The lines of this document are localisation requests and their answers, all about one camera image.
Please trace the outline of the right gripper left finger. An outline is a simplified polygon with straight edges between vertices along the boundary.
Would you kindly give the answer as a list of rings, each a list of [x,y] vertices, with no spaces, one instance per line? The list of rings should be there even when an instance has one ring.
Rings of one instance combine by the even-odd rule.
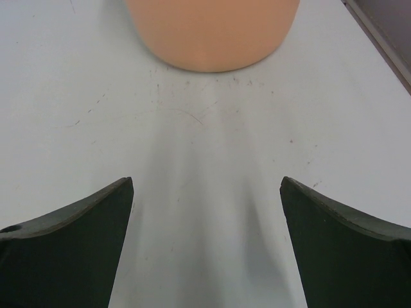
[[[121,178],[1,230],[1,307],[108,307],[133,202]]]

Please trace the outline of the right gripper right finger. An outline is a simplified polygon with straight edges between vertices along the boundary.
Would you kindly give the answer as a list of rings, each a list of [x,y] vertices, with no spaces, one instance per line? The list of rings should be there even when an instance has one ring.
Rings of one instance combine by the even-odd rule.
[[[308,307],[410,307],[410,229],[289,177],[281,203]]]

